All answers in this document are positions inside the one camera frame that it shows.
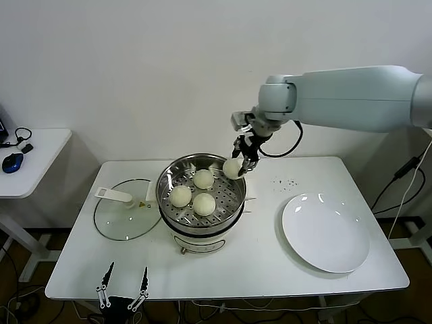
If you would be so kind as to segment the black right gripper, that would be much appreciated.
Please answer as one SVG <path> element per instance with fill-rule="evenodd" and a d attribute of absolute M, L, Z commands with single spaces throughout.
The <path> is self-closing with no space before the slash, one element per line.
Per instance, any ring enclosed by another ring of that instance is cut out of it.
<path fill-rule="evenodd" d="M 248 172 L 253 171 L 259 162 L 258 151 L 263 143 L 267 141 L 266 137 L 258 136 L 255 133 L 251 135 L 239 135 L 233 143 L 231 158 L 236 159 L 240 154 L 243 160 L 240 164 L 238 177 L 244 177 Z"/>

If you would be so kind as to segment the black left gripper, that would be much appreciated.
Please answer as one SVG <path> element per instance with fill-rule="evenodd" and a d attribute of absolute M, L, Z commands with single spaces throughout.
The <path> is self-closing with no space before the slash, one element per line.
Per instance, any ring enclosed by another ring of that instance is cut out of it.
<path fill-rule="evenodd" d="M 114 268 L 114 262 L 109 266 L 104 274 L 101 284 L 96 287 L 99 298 L 99 308 L 104 318 L 104 324 L 125 324 L 134 314 L 132 310 L 137 310 L 139 306 L 148 298 L 148 267 L 145 267 L 139 294 L 135 299 L 119 296 L 109 296 L 107 286 Z"/>

